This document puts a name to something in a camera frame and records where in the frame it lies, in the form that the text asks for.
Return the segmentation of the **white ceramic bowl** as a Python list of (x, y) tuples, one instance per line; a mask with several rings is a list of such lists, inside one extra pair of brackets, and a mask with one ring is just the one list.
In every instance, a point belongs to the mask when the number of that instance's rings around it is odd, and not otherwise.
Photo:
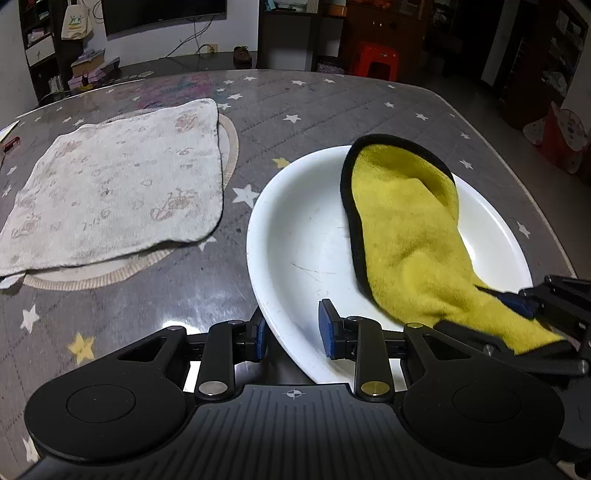
[[(246, 259), (256, 301), (274, 337), (312, 381), (353, 383), (355, 366), (325, 354), (318, 303), (329, 299), (343, 317), (362, 316), (386, 330), (401, 325), (361, 292), (353, 271), (349, 224), (342, 208), (338, 146), (305, 155), (277, 173), (249, 219)], [(494, 207), (461, 178), (459, 232), (479, 278), (495, 290), (532, 286), (514, 234)]]

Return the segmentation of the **yellow grey microfiber cloth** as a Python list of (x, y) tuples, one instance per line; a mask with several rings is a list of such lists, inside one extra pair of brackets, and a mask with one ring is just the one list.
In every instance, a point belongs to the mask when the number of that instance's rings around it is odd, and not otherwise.
[(489, 293), (459, 232), (452, 172), (428, 149), (397, 136), (363, 136), (346, 154), (339, 190), (356, 281), (385, 313), (429, 327), (449, 321), (517, 355), (570, 346)]

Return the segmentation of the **red white bag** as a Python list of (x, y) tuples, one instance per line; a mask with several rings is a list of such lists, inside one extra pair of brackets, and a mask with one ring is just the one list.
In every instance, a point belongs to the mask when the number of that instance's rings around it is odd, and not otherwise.
[(551, 164), (575, 174), (590, 149), (590, 136), (572, 110), (550, 104), (548, 113), (523, 128), (525, 138)]

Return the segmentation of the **round beige placemat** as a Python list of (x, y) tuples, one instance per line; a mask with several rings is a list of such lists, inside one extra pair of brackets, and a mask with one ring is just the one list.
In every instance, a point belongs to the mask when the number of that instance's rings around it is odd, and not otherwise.
[[(235, 126), (224, 114), (218, 114), (218, 146), (221, 150), (223, 189), (235, 173), (239, 141)], [(173, 253), (180, 244), (162, 243), (135, 254), (79, 267), (59, 268), (24, 274), (19, 281), (26, 286), (49, 291), (82, 291), (123, 282)]]

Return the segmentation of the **white patterned towel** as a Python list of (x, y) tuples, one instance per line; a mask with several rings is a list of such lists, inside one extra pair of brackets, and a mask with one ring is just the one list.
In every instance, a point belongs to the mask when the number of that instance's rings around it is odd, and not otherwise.
[(86, 124), (59, 136), (1, 231), (1, 274), (92, 264), (162, 242), (197, 242), (221, 220), (211, 98)]

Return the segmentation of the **low black tv bench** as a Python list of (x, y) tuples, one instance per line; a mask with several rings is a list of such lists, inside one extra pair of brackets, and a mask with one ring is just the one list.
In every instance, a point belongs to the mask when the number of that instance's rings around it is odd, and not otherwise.
[(146, 62), (121, 66), (116, 83), (173, 76), (183, 73), (218, 71), (233, 69), (249, 69), (256, 67), (256, 51), (249, 51), (252, 62), (249, 65), (235, 66), (232, 52), (211, 54), (191, 54), (175, 57), (158, 58)]

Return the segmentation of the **red plastic stool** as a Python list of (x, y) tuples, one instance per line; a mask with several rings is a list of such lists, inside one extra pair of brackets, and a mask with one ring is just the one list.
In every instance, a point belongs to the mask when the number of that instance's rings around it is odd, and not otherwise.
[(390, 46), (375, 42), (358, 42), (353, 48), (349, 72), (353, 76), (388, 81), (398, 79), (400, 55)]

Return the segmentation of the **red pen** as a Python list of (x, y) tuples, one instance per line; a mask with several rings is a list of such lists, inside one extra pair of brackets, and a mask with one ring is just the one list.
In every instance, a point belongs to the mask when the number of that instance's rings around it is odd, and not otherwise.
[(8, 142), (6, 142), (5, 144), (2, 144), (2, 147), (3, 147), (2, 152), (8, 153), (10, 150), (15, 148), (19, 144), (20, 144), (20, 138), (18, 136), (15, 136), (12, 139), (10, 139)]

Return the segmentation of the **glass door cabinet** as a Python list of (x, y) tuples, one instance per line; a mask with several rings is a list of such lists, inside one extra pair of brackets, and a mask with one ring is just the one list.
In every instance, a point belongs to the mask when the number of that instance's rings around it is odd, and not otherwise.
[(318, 1), (259, 1), (256, 68), (311, 71), (319, 9)]

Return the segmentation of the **stack of boxes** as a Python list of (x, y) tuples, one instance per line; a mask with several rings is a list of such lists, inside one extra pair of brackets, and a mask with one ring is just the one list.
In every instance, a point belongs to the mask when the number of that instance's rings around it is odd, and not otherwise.
[(119, 64), (120, 58), (107, 55), (105, 49), (89, 50), (71, 64), (72, 78), (68, 81), (69, 89), (82, 90), (101, 84), (119, 71)]

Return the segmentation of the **white paper sheet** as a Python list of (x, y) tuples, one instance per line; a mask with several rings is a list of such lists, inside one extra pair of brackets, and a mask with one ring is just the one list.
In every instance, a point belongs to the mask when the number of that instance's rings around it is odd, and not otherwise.
[(6, 137), (12, 132), (12, 130), (19, 124), (19, 120), (13, 121), (0, 131), (0, 142), (3, 143)]

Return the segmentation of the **black flat television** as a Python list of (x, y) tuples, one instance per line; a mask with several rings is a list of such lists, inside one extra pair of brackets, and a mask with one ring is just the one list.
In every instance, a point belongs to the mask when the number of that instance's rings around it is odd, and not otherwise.
[(107, 36), (226, 14), (226, 0), (102, 0)]

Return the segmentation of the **canvas tote bag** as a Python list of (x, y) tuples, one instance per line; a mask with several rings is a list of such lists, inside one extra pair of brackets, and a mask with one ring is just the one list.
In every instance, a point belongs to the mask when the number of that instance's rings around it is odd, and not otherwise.
[(62, 23), (62, 40), (82, 40), (92, 32), (89, 9), (83, 0), (68, 0)]

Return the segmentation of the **black wall bookshelf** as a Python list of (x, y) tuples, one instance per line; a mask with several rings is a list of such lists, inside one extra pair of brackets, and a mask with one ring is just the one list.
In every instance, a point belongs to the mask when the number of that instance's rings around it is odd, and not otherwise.
[(37, 100), (63, 87), (61, 31), (66, 1), (21, 0), (18, 2), (26, 63)]

